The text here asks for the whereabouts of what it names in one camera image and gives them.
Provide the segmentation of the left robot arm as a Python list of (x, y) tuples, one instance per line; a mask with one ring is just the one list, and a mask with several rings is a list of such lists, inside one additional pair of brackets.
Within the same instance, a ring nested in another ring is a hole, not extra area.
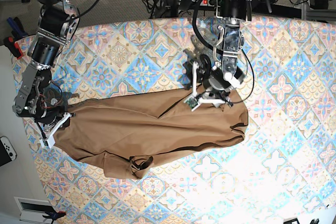
[(222, 20), (218, 25), (218, 39), (215, 45), (209, 44), (197, 28), (197, 13), (194, 11), (192, 26), (198, 40), (212, 55), (201, 54), (187, 64), (192, 93), (184, 100), (192, 111), (202, 104), (219, 107), (222, 104), (233, 106), (230, 93), (239, 88), (246, 75), (238, 66), (238, 56), (242, 53), (244, 37), (240, 25), (251, 18), (251, 0), (214, 0), (215, 16)]

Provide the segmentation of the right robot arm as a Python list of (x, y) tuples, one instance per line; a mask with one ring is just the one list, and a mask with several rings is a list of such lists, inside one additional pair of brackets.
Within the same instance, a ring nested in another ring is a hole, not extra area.
[(44, 90), (52, 83), (51, 68), (70, 42), (80, 21), (79, 10), (71, 0), (38, 0), (42, 4), (37, 33), (27, 55), (30, 62), (12, 106), (20, 118), (32, 118), (41, 131), (40, 143), (52, 148), (54, 134), (74, 116), (61, 105), (48, 103)]

